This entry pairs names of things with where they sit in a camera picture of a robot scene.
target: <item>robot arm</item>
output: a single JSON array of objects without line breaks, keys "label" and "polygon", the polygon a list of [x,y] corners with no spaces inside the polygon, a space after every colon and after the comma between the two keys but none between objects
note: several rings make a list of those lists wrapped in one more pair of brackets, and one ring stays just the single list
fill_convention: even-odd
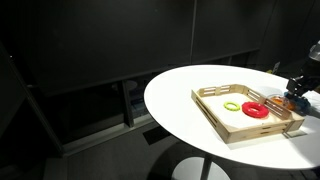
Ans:
[{"label": "robot arm", "polygon": [[292,99],[301,97],[308,91],[315,90],[320,85],[320,41],[312,46],[309,59],[301,69],[299,77],[290,78],[287,84],[286,97]]}]

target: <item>table top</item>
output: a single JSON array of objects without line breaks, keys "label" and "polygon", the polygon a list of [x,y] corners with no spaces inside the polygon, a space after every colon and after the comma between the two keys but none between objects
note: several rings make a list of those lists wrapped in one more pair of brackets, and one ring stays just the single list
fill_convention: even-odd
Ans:
[{"label": "table top", "polygon": [[196,65],[166,71],[155,77],[144,98],[151,116],[168,132],[210,154],[233,161],[277,169],[309,169],[320,165],[320,95],[304,96],[310,115],[291,138],[271,135],[225,144],[191,99],[191,90],[242,84],[264,96],[286,92],[288,80],[252,69]]}]

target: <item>red ring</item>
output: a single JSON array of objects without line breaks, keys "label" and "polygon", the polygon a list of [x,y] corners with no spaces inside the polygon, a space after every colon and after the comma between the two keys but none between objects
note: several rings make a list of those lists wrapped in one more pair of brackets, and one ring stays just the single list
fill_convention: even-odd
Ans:
[{"label": "red ring", "polygon": [[245,102],[242,104],[242,111],[254,118],[264,118],[269,114],[268,108],[256,102]]}]

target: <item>table pedestal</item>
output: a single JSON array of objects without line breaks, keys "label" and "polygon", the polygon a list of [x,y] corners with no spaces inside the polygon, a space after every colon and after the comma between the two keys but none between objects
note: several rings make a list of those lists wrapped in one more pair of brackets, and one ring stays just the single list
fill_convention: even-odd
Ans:
[{"label": "table pedestal", "polygon": [[171,180],[230,180],[229,176],[215,163],[200,157],[181,161],[174,169]]}]

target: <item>wooden tray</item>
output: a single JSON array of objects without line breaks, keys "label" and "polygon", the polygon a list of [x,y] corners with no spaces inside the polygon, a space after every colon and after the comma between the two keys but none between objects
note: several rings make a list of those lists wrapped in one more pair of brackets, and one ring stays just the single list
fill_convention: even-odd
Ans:
[{"label": "wooden tray", "polygon": [[[225,143],[295,131],[304,121],[297,113],[244,85],[231,84],[192,90],[191,97]],[[258,102],[269,109],[269,114],[263,119],[252,118],[245,115],[241,109],[225,109],[223,102],[226,101],[233,101],[239,105],[248,101]]]}]

